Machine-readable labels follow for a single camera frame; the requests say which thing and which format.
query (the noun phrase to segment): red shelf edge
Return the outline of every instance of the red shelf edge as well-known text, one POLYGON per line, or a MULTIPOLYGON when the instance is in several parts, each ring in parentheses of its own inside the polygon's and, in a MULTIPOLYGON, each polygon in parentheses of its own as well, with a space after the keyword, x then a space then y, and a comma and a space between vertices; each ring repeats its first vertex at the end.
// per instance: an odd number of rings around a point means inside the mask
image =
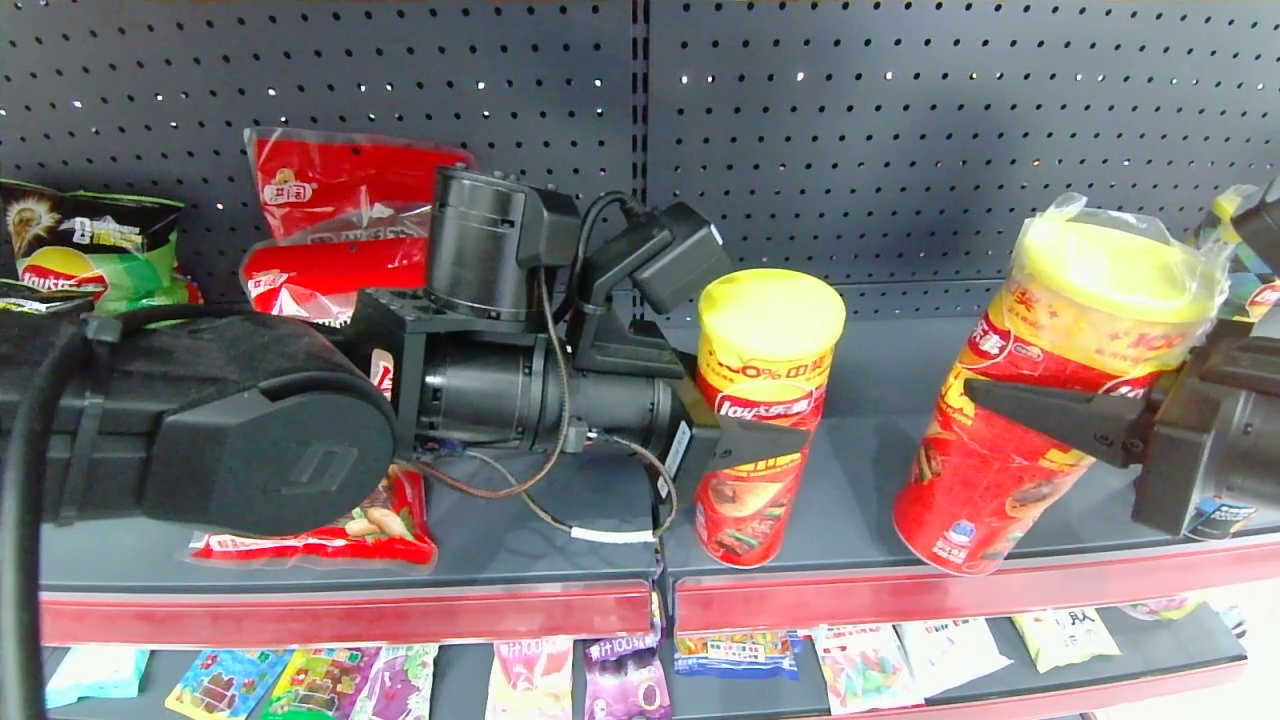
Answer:
POLYGON ((927 720, 991 720, 992 717, 1000 717, 1000 720, 1041 720, 1042 717, 1074 715, 1129 702, 1140 702, 1153 697, 1226 685, 1243 678, 1247 665, 1248 661, 1238 660, 1225 665, 1213 665, 1212 667, 1089 685, 1087 688, 1073 688, 1032 696, 1001 697, 956 705, 860 712, 858 717, 867 717, 869 720, 878 717, 927 720))
POLYGON ((539 591, 431 592, 424 589, 416 597, 344 592, 261 598, 42 593, 41 635, 50 646, 200 650, 598 638, 649 630, 646 580, 539 591))
POLYGON ((819 624, 996 618, 1098 607, 1280 577, 1280 538, 1009 562, 984 578, 932 568, 681 578, 678 633, 786 630, 819 624))

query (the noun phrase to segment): store shelf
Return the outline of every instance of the store shelf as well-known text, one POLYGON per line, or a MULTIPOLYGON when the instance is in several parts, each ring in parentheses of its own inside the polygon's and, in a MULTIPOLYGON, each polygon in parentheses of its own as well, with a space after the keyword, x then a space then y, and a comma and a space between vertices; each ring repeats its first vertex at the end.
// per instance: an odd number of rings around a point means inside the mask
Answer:
MULTIPOLYGON (((506 464, 525 477, 540 461, 525 455, 506 464)), ((474 461, 445 466, 472 483, 495 482, 474 461)), ((648 483, 632 459, 570 456, 532 495, 568 521, 637 530, 652 527, 648 483)), ((435 484, 429 524, 440 550, 434 569, 210 568, 184 560, 192 530, 177 525, 49 527, 45 643, 270 647, 648 629, 653 544, 571 539, 518 498, 480 500, 435 484)))
MULTIPOLYGON (((1201 607, 1176 623, 1146 623, 1102 609, 1124 655, 1036 671, 1007 618, 989 620, 1001 653, 1014 664, 945 692, 925 707, 860 714, 858 717, 946 720, 1041 720, 1125 702, 1222 685, 1244 673, 1244 648, 1217 615, 1201 607)), ((800 679, 721 680, 671 674, 678 720, 769 720, 826 717, 826 688, 813 646, 799 653, 800 679)))
MULTIPOLYGON (((582 719, 582 698, 586 694, 586 675, 582 670, 581 643, 573 648, 573 720, 582 719)), ((45 675, 51 675, 64 651, 52 653, 45 675)), ((151 653, 142 692, 131 700, 82 700, 54 710, 50 720, 174 720, 177 714, 164 707, 164 698, 178 684, 183 673, 196 659, 193 651, 163 651, 151 653)), ((479 720, 484 717, 488 698, 489 669, 493 665, 492 644, 454 644, 440 648, 435 660, 435 680, 431 687, 431 717, 448 720, 479 720)), ((248 720, 262 716, 259 705, 248 720)))
MULTIPOLYGON (((663 539, 682 633, 998 616, 1117 605, 1280 575, 1280 518, 1221 543, 1130 521, 1134 473, 1098 466, 1057 501, 997 573, 954 577, 908 551, 890 521, 969 318, 850 323, 826 415, 777 559, 717 564, 694 536, 691 493, 663 539)), ((687 331, 671 333, 690 346, 687 331)))

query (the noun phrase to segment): perforated metal panel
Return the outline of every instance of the perforated metal panel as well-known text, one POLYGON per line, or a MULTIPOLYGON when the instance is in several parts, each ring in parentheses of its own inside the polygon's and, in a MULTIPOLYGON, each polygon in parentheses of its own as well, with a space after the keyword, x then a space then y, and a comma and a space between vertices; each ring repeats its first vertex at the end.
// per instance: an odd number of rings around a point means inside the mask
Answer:
POLYGON ((630 190, 631 29, 616 1, 5 1, 0 173, 187 201, 183 264, 243 300, 236 268, 266 237, 244 127, 420 137, 566 192, 630 190))
POLYGON ((1276 173, 1277 31, 1274 3, 654 0, 649 201, 832 283, 1000 277, 1069 190, 1183 232, 1276 173))

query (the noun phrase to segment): white label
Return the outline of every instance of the white label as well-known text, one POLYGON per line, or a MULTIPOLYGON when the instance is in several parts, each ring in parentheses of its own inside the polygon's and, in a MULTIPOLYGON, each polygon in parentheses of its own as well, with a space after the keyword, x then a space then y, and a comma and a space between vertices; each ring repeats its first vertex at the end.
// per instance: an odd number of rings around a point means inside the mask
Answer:
MULTIPOLYGON (((662 464, 667 469, 667 474, 672 478, 680 470, 680 462, 685 459, 685 451, 689 450, 689 439, 694 437, 694 430, 690 429, 689 423, 681 420, 680 428, 676 429, 676 437, 671 441, 671 450, 667 451, 667 460, 662 464)), ((671 487, 667 484, 664 478, 658 478, 658 495, 663 500, 667 500, 667 493, 671 492, 671 487)))

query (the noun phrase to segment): red snack bag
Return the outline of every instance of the red snack bag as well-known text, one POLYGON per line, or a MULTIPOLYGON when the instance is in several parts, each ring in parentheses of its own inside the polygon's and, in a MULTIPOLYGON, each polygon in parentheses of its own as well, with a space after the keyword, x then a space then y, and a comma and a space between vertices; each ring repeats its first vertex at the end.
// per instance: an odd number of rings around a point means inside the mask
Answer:
POLYGON ((361 288, 422 287, 430 224, 426 205, 379 204, 374 214, 332 218, 251 247, 241 282, 260 313, 343 325, 361 288))
POLYGON ((387 470, 360 507, 324 528, 279 538, 200 533, 191 550, 193 560, 209 562, 291 565, 316 559, 326 568, 343 560, 433 565, 436 556, 426 529, 422 475, 401 465, 387 470))
POLYGON ((378 205, 429 206, 439 165, 475 163, 465 150, 376 135, 248 128, 244 143, 274 238, 340 215, 367 218, 378 205))

